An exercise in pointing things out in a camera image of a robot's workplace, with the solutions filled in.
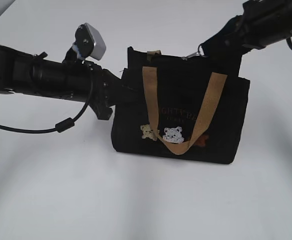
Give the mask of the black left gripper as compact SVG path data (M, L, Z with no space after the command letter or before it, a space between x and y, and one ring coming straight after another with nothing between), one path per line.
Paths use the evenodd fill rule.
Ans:
M146 119L146 103L142 79L142 66L125 68L121 78L101 66L91 63L93 95L90 107L98 120L109 120L112 106L124 119Z

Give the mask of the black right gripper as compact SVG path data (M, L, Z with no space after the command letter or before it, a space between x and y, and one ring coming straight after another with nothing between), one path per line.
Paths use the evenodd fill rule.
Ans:
M228 55L242 56L251 50L243 46L238 31L242 26L243 15L231 18L214 36L199 44L198 52L211 59L221 59Z

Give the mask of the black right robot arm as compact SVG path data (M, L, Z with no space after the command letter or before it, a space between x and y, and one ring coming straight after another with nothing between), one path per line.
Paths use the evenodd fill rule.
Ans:
M292 50L292 0L248 0L237 15L198 46L205 57L243 56L286 41Z

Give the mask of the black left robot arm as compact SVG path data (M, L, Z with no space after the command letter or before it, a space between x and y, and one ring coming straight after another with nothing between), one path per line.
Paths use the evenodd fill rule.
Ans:
M0 45L0 94L19 93L88 102L99 120L108 120L112 106L144 100L140 87L131 88L109 70L66 54L63 62L46 60Z

